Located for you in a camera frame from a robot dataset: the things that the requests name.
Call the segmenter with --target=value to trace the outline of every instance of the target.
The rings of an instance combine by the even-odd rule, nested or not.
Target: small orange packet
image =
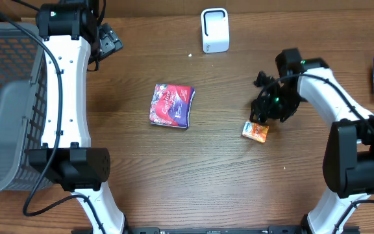
[[[268,129],[268,126],[262,126],[248,120],[243,127],[242,136],[265,143]]]

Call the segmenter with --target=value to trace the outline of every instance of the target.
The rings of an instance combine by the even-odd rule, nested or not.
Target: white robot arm
[[[330,68],[314,68],[304,72],[304,74],[316,75],[330,82],[334,83],[348,98],[352,106],[361,114],[365,119],[373,115],[370,111],[361,107],[337,82],[334,78]],[[298,80],[298,94],[306,99],[323,118],[328,128],[331,127],[333,122],[338,122],[343,119],[347,120],[358,120],[350,110],[349,107],[343,102],[341,97],[337,94],[327,83],[313,79],[310,77],[300,77]],[[357,200],[368,199],[370,195],[366,193],[350,195],[348,198],[341,199],[337,193],[332,192],[329,188],[326,188],[323,196],[316,205],[314,210],[308,214],[308,225],[312,234],[330,234],[334,229],[334,225],[337,224],[340,217],[343,215],[345,210],[350,206],[351,202]],[[355,210],[353,209],[341,227],[344,226],[346,221],[352,215]]]
[[[374,126],[373,113],[361,107],[338,84],[322,59],[302,60],[297,49],[287,49],[278,55],[276,62],[284,84],[280,86],[272,77],[259,73],[254,84],[265,86],[266,95],[259,95],[252,102],[250,119],[259,123],[268,118],[283,122],[294,114],[300,101],[308,101],[323,118],[330,128],[323,163],[328,187],[314,210],[303,218],[302,225],[310,234],[331,234],[333,231],[339,234],[354,209],[340,226],[336,225],[352,203],[366,200],[374,194],[374,140],[370,139],[367,127],[341,95]],[[371,149],[358,153],[356,144],[371,145]]]
[[[73,15],[77,12],[81,18],[76,18]],[[65,191],[70,191],[72,194],[82,194],[88,197],[93,204],[95,214],[100,220],[101,224],[95,218],[94,211],[82,199],[78,198],[83,206],[90,222],[93,226],[93,233],[100,234],[103,230],[108,234],[122,234],[125,229],[125,217],[118,209],[113,199],[112,193],[109,189],[107,179],[110,171],[110,157],[107,149],[91,148],[91,140],[88,132],[86,120],[86,70],[88,61],[92,54],[96,53],[96,46],[100,47],[102,40],[99,39],[98,29],[91,16],[89,8],[85,5],[43,5],[38,14],[38,27],[40,36],[44,40],[44,44],[54,54],[58,65],[62,72],[62,86],[64,92],[63,107],[62,107],[62,130],[60,137],[59,148],[56,151],[57,157],[50,169],[45,174],[50,181],[60,183]],[[109,42],[117,42],[116,35],[106,36]],[[362,108],[356,103],[349,94],[335,80],[330,68],[324,66],[324,62],[314,60],[307,62],[298,58],[297,62],[289,61],[287,56],[277,57],[277,66],[280,74],[284,76],[284,72],[289,71],[298,74],[309,74],[328,79],[340,89],[343,95],[349,100],[350,104],[355,107],[357,112],[368,119],[372,113]],[[42,137],[43,149],[35,150],[30,154],[30,165],[37,171],[41,172],[46,167],[47,156],[51,153],[51,148],[54,146],[56,138],[56,117],[58,113],[58,93],[57,93],[57,75],[53,66],[53,62],[46,54],[47,65],[47,118],[45,129]],[[267,85],[272,83],[271,79],[264,79],[259,77],[259,85]],[[252,115],[258,116],[259,122],[265,122],[267,118],[280,118],[283,122],[290,117],[297,109],[301,98],[310,102],[314,108],[319,112],[326,124],[333,129],[345,128],[346,126],[336,125],[340,120],[357,121],[358,118],[354,115],[350,108],[342,101],[340,95],[329,84],[323,81],[318,81],[311,77],[304,77],[303,75],[293,81],[287,82],[284,86],[279,84],[273,88],[267,89],[268,94],[262,98],[258,98],[252,103]],[[356,128],[354,138],[348,134],[350,142],[349,149],[356,150]],[[330,154],[326,152],[325,165],[335,163],[335,158],[328,157]],[[311,234],[329,234],[332,233],[334,225],[338,222],[345,210],[351,205],[351,202],[363,200],[374,193],[374,187],[370,185],[357,186],[358,179],[356,173],[366,167],[370,172],[374,172],[374,165],[372,169],[369,164],[364,166],[357,165],[356,160],[349,162],[354,168],[354,172],[345,171],[347,168],[342,168],[339,163],[337,170],[338,176],[344,173],[354,175],[347,175],[350,180],[337,181],[338,177],[333,177],[325,172],[326,182],[329,188],[323,194],[322,199],[311,211],[306,218],[306,230]]]
[[[90,44],[80,37],[71,40],[70,36],[51,36],[44,44],[50,49],[63,71],[64,92],[62,132],[59,148],[69,149],[72,144],[80,148],[91,147],[86,121],[86,70],[90,56]],[[47,66],[47,116],[42,136],[42,144],[52,148],[56,138],[58,89],[55,67],[46,54]],[[96,213],[108,234],[123,233],[125,218],[115,204],[108,182],[101,184],[98,191],[92,188],[78,188],[72,195],[82,194],[89,197]],[[94,214],[82,198],[77,198],[93,226],[93,234],[102,234]]]

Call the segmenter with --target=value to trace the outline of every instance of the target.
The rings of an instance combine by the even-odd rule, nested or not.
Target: wooden table
[[[259,89],[260,70],[277,75],[275,56],[298,47],[322,57],[340,84],[374,112],[374,10],[231,14],[226,53],[205,55],[199,16],[106,19],[123,50],[88,74],[92,145],[112,158],[109,185],[133,226],[257,228],[298,224],[319,201],[329,130],[308,103],[271,122],[265,144],[240,136]],[[192,85],[189,130],[150,125],[156,83]],[[67,192],[38,192],[32,211]],[[0,233],[69,233],[88,227],[77,201],[26,218],[27,192],[0,193]],[[349,220],[374,233],[374,205]]]

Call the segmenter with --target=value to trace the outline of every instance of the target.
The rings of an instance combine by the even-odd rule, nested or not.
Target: gray basket
[[[21,24],[38,35],[35,25]],[[43,50],[7,23],[0,23],[0,191],[31,190],[38,176],[28,150],[40,147],[47,84]],[[40,189],[51,183],[44,179]]]

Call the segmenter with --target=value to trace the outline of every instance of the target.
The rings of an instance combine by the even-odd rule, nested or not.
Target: black cable
[[[360,115],[356,108],[354,106],[351,105],[350,101],[344,96],[344,94],[342,93],[342,91],[335,85],[333,84],[332,82],[330,82],[328,79],[325,79],[325,78],[322,78],[322,77],[319,77],[317,75],[311,75],[311,74],[303,74],[303,73],[300,73],[300,74],[293,74],[293,75],[287,75],[287,76],[284,76],[284,77],[280,77],[278,79],[275,80],[275,82],[273,83],[270,83],[268,84],[267,86],[265,86],[259,93],[258,95],[258,99],[262,96],[262,94],[268,89],[270,88],[271,86],[275,85],[277,82],[279,81],[284,81],[286,79],[291,79],[291,78],[296,78],[296,77],[310,77],[310,78],[313,78],[313,79],[317,79],[317,80],[320,80],[320,81],[323,81],[324,83],[327,83],[328,85],[332,86],[333,89],[337,92],[337,94],[341,97],[341,99],[344,101],[344,103],[349,107],[350,111],[353,112],[353,114],[355,114],[355,116],[357,118],[359,118],[360,120],[362,120],[365,124],[366,124],[366,127],[368,127],[368,129],[371,131],[371,134],[374,136],[374,128],[370,125],[370,123],[365,119],[363,118],[362,115]]]
[[[95,69],[90,70],[89,68],[87,68],[87,71],[88,71],[88,72],[96,72],[96,71],[99,70],[99,59],[98,59],[97,57],[95,58],[95,64],[96,64]]]
[[[71,199],[74,199],[74,198],[82,198],[84,200],[84,202],[86,202],[89,205],[90,209],[93,212],[93,215],[94,215],[93,217],[95,217],[95,220],[97,222],[98,228],[102,231],[103,234],[106,234],[106,231],[105,231],[105,229],[103,227],[103,224],[101,223],[99,217],[97,216],[97,213],[95,212],[95,207],[93,206],[92,202],[89,200],[89,197],[87,197],[87,196],[85,196],[83,194],[76,194],[76,195],[67,196],[67,197],[65,197],[65,198],[63,198],[61,200],[58,200],[55,203],[47,206],[46,208],[41,209],[39,211],[36,211],[34,213],[36,213],[35,215],[40,215],[40,214],[42,214],[42,213],[44,213],[44,212],[46,212],[46,211],[48,211],[48,210],[56,207],[57,205],[60,205],[61,203],[64,203],[64,202],[66,202],[68,200],[71,200]]]
[[[38,180],[37,180],[37,183],[35,184],[35,186],[32,188],[28,198],[25,200],[25,203],[24,203],[24,206],[23,206],[23,214],[25,216],[36,216],[36,215],[40,215],[54,207],[56,207],[57,205],[60,205],[61,203],[63,202],[66,202],[72,198],[82,198],[84,199],[85,202],[88,203],[90,209],[92,210],[92,213],[96,219],[96,222],[97,222],[97,225],[99,226],[99,229],[102,231],[103,234],[106,234],[106,231],[105,229],[103,228],[103,225],[102,223],[100,222],[98,216],[97,216],[97,213],[96,213],[96,210],[95,208],[93,207],[92,203],[90,202],[89,198],[86,197],[85,195],[82,195],[82,194],[79,194],[79,195],[72,195],[72,196],[68,196],[66,198],[63,198],[61,199],[60,201],[57,201],[51,205],[49,205],[48,207],[44,208],[44,209],[41,209],[39,211],[36,211],[36,212],[32,212],[32,213],[28,213],[27,212],[27,208],[31,202],[31,199],[32,197],[34,196],[34,194],[36,193],[38,187],[40,186],[40,183],[43,181],[44,177],[45,177],[45,174],[47,173],[48,169],[50,168],[50,165],[51,163],[53,162],[53,159],[55,158],[55,155],[56,155],[56,151],[58,149],[58,143],[60,142],[60,135],[61,135],[61,124],[62,124],[62,111],[63,111],[63,87],[62,87],[62,76],[61,76],[61,71],[60,71],[60,67],[58,66],[58,63],[57,63],[57,60],[55,58],[55,56],[51,53],[51,51],[49,50],[49,48],[47,48],[43,42],[41,42],[37,37],[35,37],[35,35],[31,34],[29,31],[27,31],[26,29],[24,29],[21,25],[17,24],[16,22],[12,21],[9,17],[7,17],[6,15],[4,15],[2,12],[0,12],[0,18],[11,23],[13,26],[15,26],[18,30],[20,30],[22,33],[24,33],[25,35],[27,35],[29,38],[31,38],[32,40],[34,40],[39,46],[41,46],[43,48],[43,50],[47,53],[47,55],[49,55],[50,59],[53,61],[53,64],[55,66],[55,70],[56,70],[56,74],[57,74],[57,83],[58,83],[58,112],[57,112],[57,127],[56,127],[56,138],[55,138],[55,143],[54,143],[54,146],[53,146],[53,150],[52,150],[52,153],[50,155],[50,158],[49,160],[47,161],[47,164],[45,166],[45,168],[43,169],[43,172],[40,174]]]
[[[101,15],[97,19],[97,26],[101,26],[103,18],[105,17],[105,10],[106,10],[106,0],[103,0],[103,7]]]
[[[16,3],[19,3],[19,4],[21,4],[21,5],[23,5],[23,6],[26,6],[26,7],[28,7],[28,8],[31,8],[31,9],[33,9],[33,10],[36,10],[36,11],[40,11],[40,9],[37,7],[37,6],[33,6],[33,5],[31,5],[30,3],[26,3],[26,2],[23,2],[23,1],[21,1],[21,0],[11,0],[11,1],[13,1],[13,2],[16,2]]]
[[[371,131],[372,135],[374,136],[374,128],[370,125],[370,123],[362,116],[358,113],[358,111],[355,109],[354,106],[351,105],[350,101],[344,96],[343,92],[335,85],[333,84],[332,82],[330,82],[328,79],[325,79],[325,78],[322,78],[322,77],[319,77],[317,75],[311,75],[311,74],[303,74],[303,73],[300,73],[300,74],[294,74],[294,75],[287,75],[287,76],[284,76],[284,77],[280,77],[278,79],[275,80],[275,82],[272,82],[270,84],[268,84],[267,86],[265,86],[259,93],[258,95],[258,99],[260,97],[262,97],[262,94],[268,89],[270,88],[271,86],[277,84],[278,82],[280,81],[284,81],[286,79],[291,79],[291,78],[296,78],[296,77],[309,77],[309,78],[313,78],[313,79],[317,79],[317,80],[320,80],[320,81],[323,81],[324,83],[327,83],[328,85],[332,86],[333,89],[337,92],[337,94],[341,97],[341,99],[344,101],[344,103],[349,107],[350,111],[355,114],[355,116],[357,118],[359,118],[360,120],[362,120],[366,126],[368,127],[368,129]],[[350,206],[345,210],[345,212],[343,213],[343,215],[340,217],[340,219],[338,220],[337,224],[334,225],[334,230],[332,232],[332,234],[336,234],[336,232],[339,230],[339,227],[340,225],[343,223],[343,221],[346,219],[347,215],[349,215],[349,213],[351,212],[351,209],[356,208],[357,209],[357,205],[358,204],[361,204],[361,203],[374,203],[374,200],[358,200],[358,201],[354,201],[350,204]]]

